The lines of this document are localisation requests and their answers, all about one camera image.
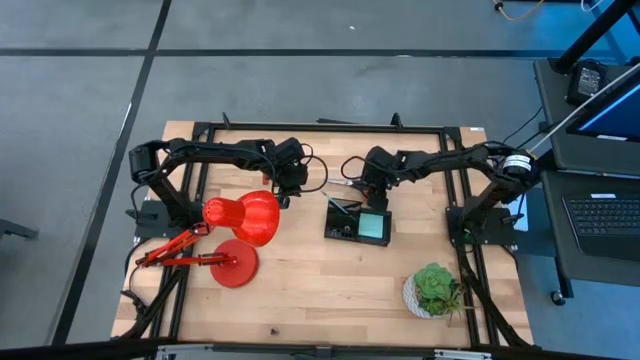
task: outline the monitor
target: monitor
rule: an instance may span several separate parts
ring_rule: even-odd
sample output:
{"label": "monitor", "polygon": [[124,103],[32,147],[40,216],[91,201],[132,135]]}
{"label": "monitor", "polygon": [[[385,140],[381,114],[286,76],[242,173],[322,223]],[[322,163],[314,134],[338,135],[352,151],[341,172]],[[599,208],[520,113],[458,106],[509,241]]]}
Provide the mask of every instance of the monitor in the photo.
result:
{"label": "monitor", "polygon": [[567,132],[605,140],[640,142],[640,72],[604,95],[579,116]]}

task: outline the black desk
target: black desk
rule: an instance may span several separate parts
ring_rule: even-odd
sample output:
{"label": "black desk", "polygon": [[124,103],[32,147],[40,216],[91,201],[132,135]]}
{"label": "black desk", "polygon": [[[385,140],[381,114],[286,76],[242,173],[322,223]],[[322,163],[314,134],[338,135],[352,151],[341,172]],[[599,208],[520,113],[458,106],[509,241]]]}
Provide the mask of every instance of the black desk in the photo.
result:
{"label": "black desk", "polygon": [[[564,99],[571,76],[560,75],[553,71],[548,60],[535,61],[533,67],[547,124],[559,123],[576,109]],[[613,80],[629,68],[609,65],[607,78]],[[637,156],[640,144],[638,143],[567,134],[565,129],[560,129],[551,136],[551,144],[556,165],[561,169],[640,176],[640,156]]]}
{"label": "black desk", "polygon": [[549,218],[555,237],[558,264],[570,279],[640,286],[640,263],[585,255],[569,224],[562,194],[576,192],[637,192],[640,180],[582,175],[566,172],[543,172],[542,184]]}

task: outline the red lamp shade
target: red lamp shade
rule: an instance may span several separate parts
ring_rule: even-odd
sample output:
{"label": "red lamp shade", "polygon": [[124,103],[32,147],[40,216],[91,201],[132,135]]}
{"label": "red lamp shade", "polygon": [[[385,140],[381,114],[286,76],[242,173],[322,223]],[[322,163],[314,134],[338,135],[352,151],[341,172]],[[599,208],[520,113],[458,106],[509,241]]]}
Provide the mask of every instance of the red lamp shade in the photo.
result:
{"label": "red lamp shade", "polygon": [[280,222],[278,200],[269,191],[253,191],[238,200],[213,198],[202,209],[209,225],[229,227],[238,239],[263,246],[276,234]]}

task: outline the white sticker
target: white sticker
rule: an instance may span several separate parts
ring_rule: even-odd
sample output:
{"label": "white sticker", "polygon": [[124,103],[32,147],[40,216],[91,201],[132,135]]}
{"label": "white sticker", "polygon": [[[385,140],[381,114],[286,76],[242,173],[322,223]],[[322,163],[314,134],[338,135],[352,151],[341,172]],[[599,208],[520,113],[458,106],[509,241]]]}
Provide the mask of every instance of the white sticker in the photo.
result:
{"label": "white sticker", "polygon": [[527,164],[524,161],[518,161],[518,160],[507,160],[504,162],[504,167],[509,167],[509,166],[517,166],[517,167],[521,167],[521,168],[525,168],[527,170],[531,170],[531,165]]}
{"label": "white sticker", "polygon": [[627,138],[623,138],[621,136],[611,136],[611,135],[598,135],[598,139],[627,141]]}
{"label": "white sticker", "polygon": [[517,160],[517,161],[524,161],[527,164],[529,163],[529,158],[524,156],[524,155],[511,155],[507,157],[507,161],[509,160]]}
{"label": "white sticker", "polygon": [[591,194],[592,199],[615,199],[616,194]]}

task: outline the potted plant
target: potted plant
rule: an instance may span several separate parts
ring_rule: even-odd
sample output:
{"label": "potted plant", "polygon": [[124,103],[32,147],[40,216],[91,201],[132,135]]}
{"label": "potted plant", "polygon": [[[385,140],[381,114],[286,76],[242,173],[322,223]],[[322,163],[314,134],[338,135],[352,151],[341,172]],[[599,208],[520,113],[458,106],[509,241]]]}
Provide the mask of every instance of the potted plant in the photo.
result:
{"label": "potted plant", "polygon": [[404,303],[420,318],[452,316],[466,309],[462,302],[464,289],[449,270],[431,263],[411,275],[404,283]]}

